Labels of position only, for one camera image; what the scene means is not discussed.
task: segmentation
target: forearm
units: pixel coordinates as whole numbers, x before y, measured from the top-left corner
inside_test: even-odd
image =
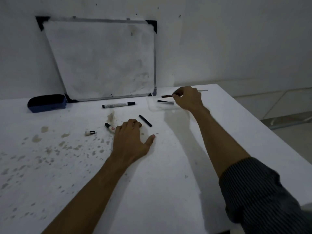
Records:
[[[231,165],[249,157],[249,154],[216,122],[208,109],[202,106],[191,113],[199,125],[207,153],[218,177]]]
[[[43,233],[92,233],[126,169],[109,157]]]

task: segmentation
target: blue eraser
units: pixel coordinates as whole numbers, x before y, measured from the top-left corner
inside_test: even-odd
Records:
[[[66,108],[66,98],[62,94],[43,95],[31,98],[27,107],[33,113]]]

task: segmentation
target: white tabletop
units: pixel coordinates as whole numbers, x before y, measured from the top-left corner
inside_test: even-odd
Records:
[[[197,88],[208,90],[204,105],[251,156],[275,169],[301,205],[312,202],[312,165],[218,85]],[[81,102],[36,114],[27,109],[28,99],[0,101],[0,233],[42,232],[96,174],[111,152],[113,136],[104,123],[113,110],[114,125],[129,118],[142,122],[142,114],[153,126],[142,122],[141,139],[152,133],[156,139],[117,184],[94,233],[218,233],[233,227],[196,121],[181,109],[154,110],[150,100]],[[128,101],[136,105],[102,109]],[[85,137],[86,130],[97,134]]]

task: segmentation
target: striped sleeve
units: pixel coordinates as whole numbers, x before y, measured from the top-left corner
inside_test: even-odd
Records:
[[[250,157],[230,166],[219,185],[229,219],[246,234],[312,233],[309,218],[279,174],[259,160]]]

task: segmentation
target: hand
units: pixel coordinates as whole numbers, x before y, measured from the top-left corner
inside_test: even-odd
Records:
[[[111,158],[120,165],[130,166],[149,151],[155,135],[148,137],[145,143],[140,140],[142,124],[135,119],[129,119],[122,126],[117,126],[114,137]]]
[[[180,87],[172,94],[177,105],[191,113],[203,107],[201,93],[191,86]]]

